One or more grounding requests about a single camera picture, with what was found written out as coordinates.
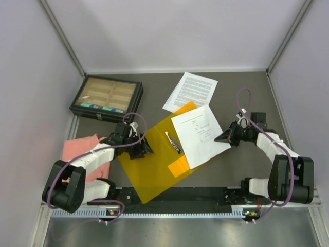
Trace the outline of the yellow plastic folder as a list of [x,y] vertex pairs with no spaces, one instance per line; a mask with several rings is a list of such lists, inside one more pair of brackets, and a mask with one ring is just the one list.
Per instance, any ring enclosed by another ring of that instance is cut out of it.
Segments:
[[153,154],[133,160],[126,153],[119,156],[119,161],[143,204],[199,170],[190,169],[186,156],[177,153],[165,135],[168,132],[178,142],[171,118],[196,108],[195,103],[189,102],[147,130],[145,138],[153,149]]

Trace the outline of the metal folder clip mechanism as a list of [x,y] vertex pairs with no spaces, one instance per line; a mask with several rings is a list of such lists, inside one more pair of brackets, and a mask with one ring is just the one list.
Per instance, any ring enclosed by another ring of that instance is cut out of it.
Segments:
[[178,153],[178,154],[182,154],[182,148],[179,146],[178,142],[174,139],[174,137],[169,136],[169,133],[166,131],[165,132],[166,137],[168,138],[170,144],[172,145],[172,147],[174,148],[174,150]]

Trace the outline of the black compartment display box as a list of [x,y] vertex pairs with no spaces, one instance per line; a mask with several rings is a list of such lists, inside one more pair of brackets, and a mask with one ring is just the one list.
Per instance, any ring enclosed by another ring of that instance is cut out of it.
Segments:
[[[69,108],[76,116],[118,123],[125,114],[137,112],[142,94],[142,82],[86,75]],[[97,104],[100,108],[81,107],[82,103]],[[120,108],[124,113],[106,111],[102,107]]]

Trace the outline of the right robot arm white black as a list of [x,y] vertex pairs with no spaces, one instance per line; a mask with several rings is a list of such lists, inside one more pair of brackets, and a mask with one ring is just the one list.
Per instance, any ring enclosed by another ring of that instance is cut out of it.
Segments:
[[314,197],[314,162],[302,157],[280,139],[276,131],[269,129],[266,114],[245,110],[237,113],[237,121],[215,138],[215,142],[237,147],[240,142],[254,143],[272,163],[269,178],[245,178],[241,181],[240,198],[253,203],[259,196],[272,201],[310,204]]

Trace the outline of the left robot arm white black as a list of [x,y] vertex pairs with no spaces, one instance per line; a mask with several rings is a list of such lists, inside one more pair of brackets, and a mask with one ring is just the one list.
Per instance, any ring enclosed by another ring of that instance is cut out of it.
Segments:
[[137,124],[118,123],[110,136],[84,154],[70,161],[58,160],[53,164],[46,182],[42,200],[52,209],[74,213],[81,204],[103,201],[111,204],[116,200],[115,183],[105,178],[88,182],[87,176],[106,162],[123,153],[134,160],[154,154],[145,137],[137,132]]

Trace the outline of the teal tube right in box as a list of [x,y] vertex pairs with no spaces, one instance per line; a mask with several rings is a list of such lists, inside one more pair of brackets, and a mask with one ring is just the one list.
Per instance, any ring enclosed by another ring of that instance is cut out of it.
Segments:
[[120,108],[102,107],[102,109],[111,112],[124,113],[124,110]]

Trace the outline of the teal tube in box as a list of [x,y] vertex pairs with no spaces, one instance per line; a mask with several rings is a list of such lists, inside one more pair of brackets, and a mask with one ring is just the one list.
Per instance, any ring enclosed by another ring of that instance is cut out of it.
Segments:
[[124,110],[120,108],[102,107],[102,109],[111,112],[124,113]]
[[91,104],[91,103],[82,103],[80,104],[81,107],[87,107],[87,108],[94,108],[94,109],[99,109],[100,106],[97,104]]

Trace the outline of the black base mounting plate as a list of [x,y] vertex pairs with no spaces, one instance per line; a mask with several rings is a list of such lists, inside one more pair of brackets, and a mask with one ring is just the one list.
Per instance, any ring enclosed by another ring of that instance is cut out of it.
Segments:
[[234,202],[226,187],[172,187],[143,204],[133,187],[112,190],[106,200],[118,200],[125,213],[228,213]]

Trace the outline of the pink folded cloth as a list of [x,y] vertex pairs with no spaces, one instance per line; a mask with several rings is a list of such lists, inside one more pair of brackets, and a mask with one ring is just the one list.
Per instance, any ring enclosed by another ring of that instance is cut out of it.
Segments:
[[[62,160],[70,161],[76,156],[79,156],[93,148],[101,141],[104,140],[105,137],[99,138],[97,134],[92,136],[77,138],[72,140],[67,140],[64,143],[63,152],[62,152]],[[91,172],[86,177],[86,182],[92,182],[98,178],[108,179],[109,178],[109,169],[110,162],[106,162],[98,167],[96,170]]]

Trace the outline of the teal tube left in box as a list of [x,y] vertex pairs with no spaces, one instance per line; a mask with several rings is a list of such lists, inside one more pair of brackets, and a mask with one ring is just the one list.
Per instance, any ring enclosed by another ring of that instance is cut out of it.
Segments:
[[80,104],[81,107],[87,107],[87,108],[94,108],[94,109],[99,109],[100,106],[97,104],[91,104],[91,103],[82,103]]

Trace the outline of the aluminium front rail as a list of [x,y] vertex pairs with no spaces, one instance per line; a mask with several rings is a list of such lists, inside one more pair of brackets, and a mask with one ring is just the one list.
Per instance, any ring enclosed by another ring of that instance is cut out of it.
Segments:
[[321,199],[319,197],[319,193],[316,189],[313,191],[313,200],[311,202],[311,205],[321,205]]

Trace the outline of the right aluminium frame post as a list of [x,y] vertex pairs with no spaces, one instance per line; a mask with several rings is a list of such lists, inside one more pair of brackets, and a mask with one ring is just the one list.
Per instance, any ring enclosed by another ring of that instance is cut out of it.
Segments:
[[298,30],[299,26],[301,25],[301,23],[303,22],[304,18],[307,16],[308,12],[312,8],[312,5],[313,5],[314,2],[315,2],[314,0],[305,0],[303,2],[300,10],[298,11],[296,17],[294,18],[294,21],[290,25],[290,27],[289,27],[286,35],[284,36],[279,48],[277,49],[274,57],[272,58],[268,68],[266,69],[266,74],[268,76],[270,76],[271,73],[274,71],[277,63],[280,61],[283,53],[285,52],[285,49],[287,48],[287,46],[291,42],[293,36],[297,32],[297,30]]

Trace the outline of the aluminium frame post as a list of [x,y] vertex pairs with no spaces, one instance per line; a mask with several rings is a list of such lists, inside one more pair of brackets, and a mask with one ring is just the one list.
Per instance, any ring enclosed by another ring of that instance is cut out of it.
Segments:
[[78,70],[79,74],[82,77],[85,77],[86,73],[78,59],[78,57],[76,56],[69,40],[67,39],[60,23],[58,22],[54,12],[52,11],[50,5],[48,4],[48,2],[46,0],[38,0],[39,4],[41,5],[44,13],[46,14],[47,18],[49,19],[52,27],[55,30],[55,33],[57,34],[58,38],[60,39],[62,45],[64,46],[67,54],[69,55],[71,61],[73,62],[75,68]]
[[294,18],[294,21],[290,25],[290,27],[289,27],[286,35],[284,36],[279,48],[277,49],[274,57],[272,58],[268,68],[266,69],[266,74],[268,76],[270,76],[271,73],[274,71],[277,63],[280,61],[283,53],[285,52],[285,49],[287,48],[287,46],[291,42],[293,36],[297,32],[297,30],[298,30],[299,26],[301,25],[301,23],[303,22],[304,18],[307,16],[308,12],[312,8],[312,5],[313,5],[314,2],[315,2],[314,0],[305,0],[303,2],[300,10],[298,11],[296,17]]

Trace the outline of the left aluminium frame post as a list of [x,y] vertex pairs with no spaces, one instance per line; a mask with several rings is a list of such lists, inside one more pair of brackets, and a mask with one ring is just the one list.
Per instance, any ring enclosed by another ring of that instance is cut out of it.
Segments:
[[55,33],[57,34],[58,38],[60,39],[62,45],[64,46],[67,54],[69,55],[71,61],[73,62],[75,68],[78,70],[79,74],[82,77],[85,77],[86,73],[78,59],[78,57],[76,56],[69,40],[67,39],[60,23],[58,22],[54,12],[52,11],[50,5],[48,4],[48,2],[46,0],[38,0],[39,4],[41,5],[44,13],[46,14],[47,18],[49,19],[52,27],[55,30]]

